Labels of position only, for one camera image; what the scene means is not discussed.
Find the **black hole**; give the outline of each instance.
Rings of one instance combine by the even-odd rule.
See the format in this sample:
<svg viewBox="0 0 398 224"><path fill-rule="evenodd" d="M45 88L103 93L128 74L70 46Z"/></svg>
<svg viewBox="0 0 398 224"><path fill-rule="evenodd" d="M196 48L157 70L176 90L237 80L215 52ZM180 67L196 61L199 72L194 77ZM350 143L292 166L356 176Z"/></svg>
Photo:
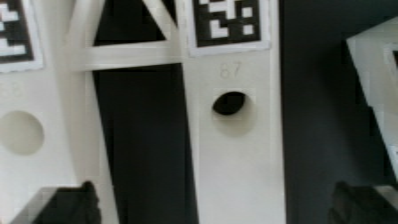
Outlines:
<svg viewBox="0 0 398 224"><path fill-rule="evenodd" d="M245 94L240 92L226 93L213 104L213 110L222 115L233 115L238 113L245 105Z"/></svg>

